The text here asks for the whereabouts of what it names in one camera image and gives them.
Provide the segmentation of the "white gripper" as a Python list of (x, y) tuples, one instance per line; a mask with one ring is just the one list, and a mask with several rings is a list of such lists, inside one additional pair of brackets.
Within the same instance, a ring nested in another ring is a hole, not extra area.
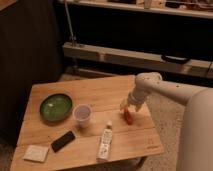
[(125, 108), (129, 107), (130, 105), (135, 106), (135, 112), (138, 112), (142, 104), (145, 102), (147, 98), (147, 92), (134, 88), (129, 94), (127, 99), (123, 99), (120, 104), (120, 109), (124, 110)]

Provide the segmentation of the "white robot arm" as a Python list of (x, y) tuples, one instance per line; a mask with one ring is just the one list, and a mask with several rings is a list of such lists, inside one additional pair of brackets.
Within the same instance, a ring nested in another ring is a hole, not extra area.
[(152, 92), (185, 107), (176, 171), (213, 171), (213, 88), (164, 81), (158, 72), (140, 73), (120, 109), (139, 110)]

